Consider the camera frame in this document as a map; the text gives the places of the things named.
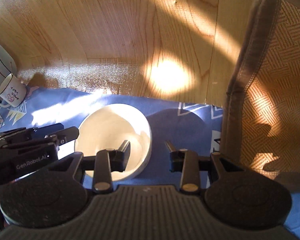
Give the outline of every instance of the wooden floor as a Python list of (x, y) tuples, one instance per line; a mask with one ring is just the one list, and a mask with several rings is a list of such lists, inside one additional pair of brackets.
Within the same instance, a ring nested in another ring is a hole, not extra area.
[(31, 85), (222, 106), (253, 0), (0, 0)]

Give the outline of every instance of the metal screw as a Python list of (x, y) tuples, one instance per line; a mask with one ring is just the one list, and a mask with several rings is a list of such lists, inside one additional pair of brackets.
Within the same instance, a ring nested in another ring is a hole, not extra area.
[(182, 186), (182, 189), (186, 192), (195, 192), (199, 189), (196, 184), (188, 183)]
[(111, 185), (107, 182), (98, 182), (94, 185), (96, 190), (108, 190), (110, 187)]

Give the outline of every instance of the mug handle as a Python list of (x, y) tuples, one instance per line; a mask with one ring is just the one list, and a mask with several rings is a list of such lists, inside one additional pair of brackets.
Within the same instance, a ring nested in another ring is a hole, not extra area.
[(0, 103), (0, 106), (1, 106), (1, 107), (4, 107), (4, 108), (7, 108), (7, 107), (10, 106), (10, 105), (9, 105), (9, 104), (3, 105), (3, 104)]

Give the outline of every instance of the white mug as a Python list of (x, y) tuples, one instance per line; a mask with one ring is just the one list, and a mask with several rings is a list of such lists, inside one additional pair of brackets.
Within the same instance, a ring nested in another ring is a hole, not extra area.
[(8, 75), (0, 85), (0, 97), (5, 100), (8, 105), (0, 103), (1, 107), (19, 106), (27, 94), (26, 86), (15, 77), (13, 73)]

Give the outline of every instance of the ribbed black surface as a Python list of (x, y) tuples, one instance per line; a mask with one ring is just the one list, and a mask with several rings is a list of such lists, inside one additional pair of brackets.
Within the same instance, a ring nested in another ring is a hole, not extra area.
[(87, 210), (54, 228), (10, 226), (0, 240), (186, 240), (297, 239), (283, 227), (263, 231), (232, 228), (212, 217), (196, 196), (174, 186), (121, 186), (94, 197)]

